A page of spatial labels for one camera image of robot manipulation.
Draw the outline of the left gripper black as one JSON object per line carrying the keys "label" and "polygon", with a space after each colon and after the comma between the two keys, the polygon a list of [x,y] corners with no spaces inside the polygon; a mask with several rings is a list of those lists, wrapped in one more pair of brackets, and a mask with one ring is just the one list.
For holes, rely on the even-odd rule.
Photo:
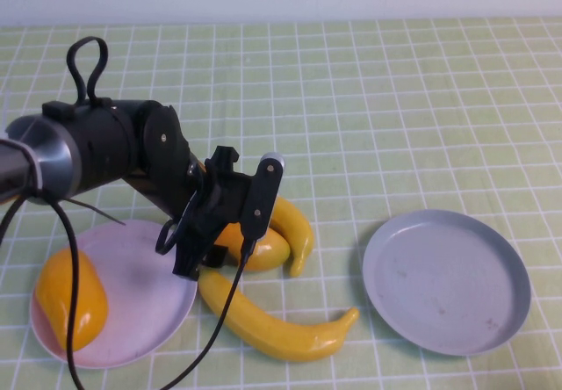
{"label": "left gripper black", "polygon": [[[235,156],[199,161],[158,160],[131,173],[131,186],[169,216],[156,248],[176,246],[173,273],[197,280],[205,249],[210,249],[227,224],[239,220],[252,178],[234,171]],[[212,247],[205,266],[220,268],[226,247]]]}

